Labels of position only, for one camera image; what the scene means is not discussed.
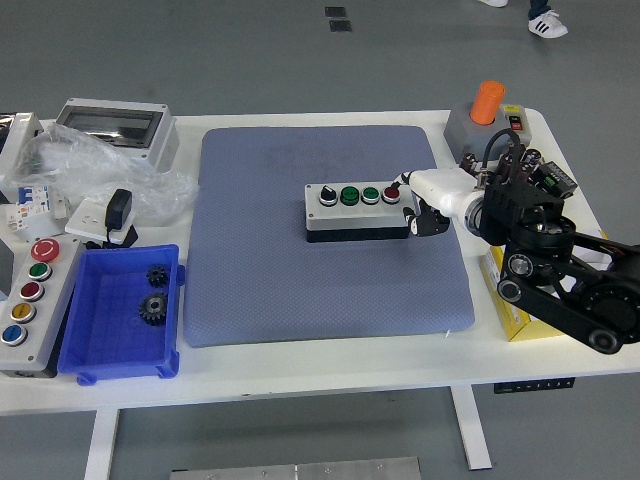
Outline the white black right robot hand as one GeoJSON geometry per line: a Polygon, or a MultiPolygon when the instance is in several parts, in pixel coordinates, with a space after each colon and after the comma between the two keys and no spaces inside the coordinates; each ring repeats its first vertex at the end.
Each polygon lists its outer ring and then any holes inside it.
{"type": "Polygon", "coordinates": [[[404,207],[403,215],[415,236],[444,233],[455,219],[469,233],[480,236],[484,189],[461,168],[414,170],[400,174],[392,188],[407,185],[419,200],[419,213],[404,207]]]}

